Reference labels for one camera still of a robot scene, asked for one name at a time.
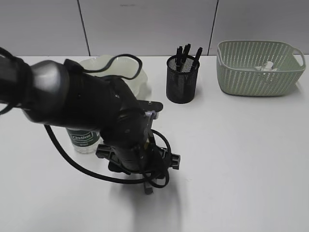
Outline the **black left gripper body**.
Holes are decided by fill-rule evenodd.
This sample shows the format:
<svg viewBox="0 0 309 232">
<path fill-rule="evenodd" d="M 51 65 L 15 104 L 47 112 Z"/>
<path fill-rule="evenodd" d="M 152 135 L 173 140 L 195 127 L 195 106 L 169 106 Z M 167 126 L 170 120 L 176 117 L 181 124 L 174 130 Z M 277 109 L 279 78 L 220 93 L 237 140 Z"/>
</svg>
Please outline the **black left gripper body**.
<svg viewBox="0 0 309 232">
<path fill-rule="evenodd" d="M 134 146 L 129 149 L 112 147 L 100 144 L 96 150 L 96 156 L 109 161 L 108 169 L 115 173 L 141 174 L 142 178 L 125 180 L 115 177 L 96 174 L 96 178 L 118 184 L 140 184 L 158 185 L 157 180 L 163 179 L 163 185 L 169 183 L 169 169 L 178 170 L 181 156 L 173 154 L 169 144 L 159 147 L 156 144 Z"/>
</svg>

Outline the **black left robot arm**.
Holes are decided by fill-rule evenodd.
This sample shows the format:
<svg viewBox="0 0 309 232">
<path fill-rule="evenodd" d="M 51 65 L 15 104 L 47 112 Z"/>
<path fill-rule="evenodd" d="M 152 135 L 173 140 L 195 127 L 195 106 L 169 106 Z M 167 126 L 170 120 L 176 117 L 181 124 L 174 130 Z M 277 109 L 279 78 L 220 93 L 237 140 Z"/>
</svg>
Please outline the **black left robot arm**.
<svg viewBox="0 0 309 232">
<path fill-rule="evenodd" d="M 43 124 L 61 156 L 75 169 L 96 179 L 119 183 L 169 181 L 169 169 L 179 169 L 181 157 L 169 143 L 155 142 L 161 133 L 152 128 L 163 104 L 139 100 L 127 85 L 128 77 L 97 76 L 78 62 L 44 60 L 25 63 L 9 51 L 0 51 L 1 114 L 20 108 L 26 117 Z M 104 176 L 76 163 L 58 142 L 52 126 L 98 132 L 103 139 L 96 154 L 109 161 L 112 172 L 141 174 L 141 179 L 125 180 Z"/>
</svg>

